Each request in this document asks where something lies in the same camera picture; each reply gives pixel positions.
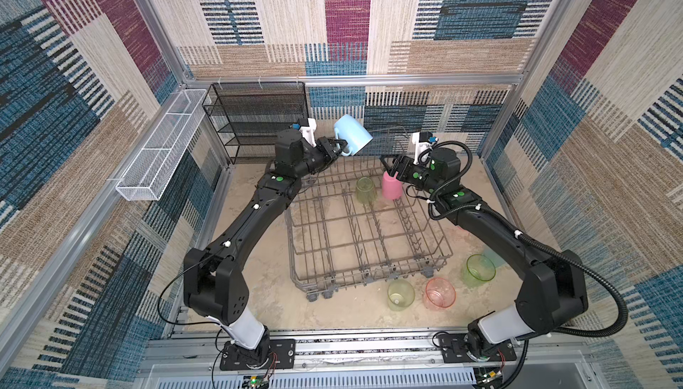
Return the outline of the pink plastic cup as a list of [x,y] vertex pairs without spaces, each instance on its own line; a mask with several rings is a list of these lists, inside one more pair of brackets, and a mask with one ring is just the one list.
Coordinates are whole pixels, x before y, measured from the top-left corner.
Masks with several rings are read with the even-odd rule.
[[396,201],[403,195],[403,184],[387,171],[382,175],[382,196],[388,201]]

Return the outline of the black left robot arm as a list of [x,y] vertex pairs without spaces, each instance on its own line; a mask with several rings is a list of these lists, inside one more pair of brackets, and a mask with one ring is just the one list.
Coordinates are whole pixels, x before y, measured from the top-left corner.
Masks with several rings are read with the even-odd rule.
[[270,358],[270,334],[248,309],[247,259],[300,193],[303,179],[325,171],[348,150],[341,137],[321,137],[311,144],[296,129],[279,132],[275,158],[247,206],[206,248],[192,249],[183,259],[184,305],[219,325],[233,342],[227,355],[249,368]]

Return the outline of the light blue mug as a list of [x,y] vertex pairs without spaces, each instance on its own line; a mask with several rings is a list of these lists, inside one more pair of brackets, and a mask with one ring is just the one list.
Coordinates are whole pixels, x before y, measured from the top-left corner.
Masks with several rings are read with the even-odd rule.
[[350,149],[350,155],[355,155],[365,148],[373,136],[365,127],[352,116],[346,114],[334,124],[335,138],[347,141],[346,147]]

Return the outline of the green translucent cup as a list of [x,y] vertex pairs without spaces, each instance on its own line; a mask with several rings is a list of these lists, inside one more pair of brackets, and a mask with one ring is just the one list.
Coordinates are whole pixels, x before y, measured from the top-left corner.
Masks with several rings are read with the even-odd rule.
[[361,177],[356,184],[356,198],[364,205],[372,205],[377,198],[375,182],[370,177]]

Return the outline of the green cup by right arm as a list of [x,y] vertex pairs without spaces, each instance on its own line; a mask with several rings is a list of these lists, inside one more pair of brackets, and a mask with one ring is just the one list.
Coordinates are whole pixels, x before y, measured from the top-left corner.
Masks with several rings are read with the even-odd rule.
[[469,256],[462,268],[462,282],[468,288],[476,288],[496,278],[496,266],[486,256],[474,254]]

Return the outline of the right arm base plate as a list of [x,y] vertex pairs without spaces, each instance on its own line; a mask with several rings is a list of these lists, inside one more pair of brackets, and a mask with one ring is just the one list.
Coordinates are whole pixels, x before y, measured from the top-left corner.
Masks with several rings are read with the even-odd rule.
[[431,342],[441,351],[444,363],[475,363],[475,362],[516,362],[518,355],[511,342],[499,345],[490,353],[476,357],[469,352],[465,343],[465,333],[449,333],[438,331]]

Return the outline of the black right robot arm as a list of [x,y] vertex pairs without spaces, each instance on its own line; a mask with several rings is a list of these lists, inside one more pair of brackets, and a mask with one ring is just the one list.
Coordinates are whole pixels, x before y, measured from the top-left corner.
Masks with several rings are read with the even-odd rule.
[[464,341],[470,357],[490,357],[514,337],[535,337],[557,330],[588,309],[579,257],[556,250],[537,250],[521,231],[490,209],[461,179],[471,168],[462,163],[453,144],[436,146],[411,158],[383,155],[391,177],[425,192],[432,219],[444,218],[494,250],[518,275],[522,285],[513,304],[483,316],[468,327]]

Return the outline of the teal cup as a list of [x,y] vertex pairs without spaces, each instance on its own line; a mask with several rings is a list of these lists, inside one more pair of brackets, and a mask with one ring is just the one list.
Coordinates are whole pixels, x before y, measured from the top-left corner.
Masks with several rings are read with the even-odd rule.
[[489,247],[485,247],[485,250],[483,251],[482,255],[485,256],[488,260],[490,260],[495,268],[500,268],[506,265],[506,261]]

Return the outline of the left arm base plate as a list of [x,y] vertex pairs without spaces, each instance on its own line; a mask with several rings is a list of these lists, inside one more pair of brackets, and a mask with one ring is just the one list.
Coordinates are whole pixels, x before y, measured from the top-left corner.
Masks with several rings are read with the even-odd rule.
[[226,342],[220,356],[220,371],[266,371],[293,369],[295,365],[294,339],[275,339],[261,342],[255,350]]

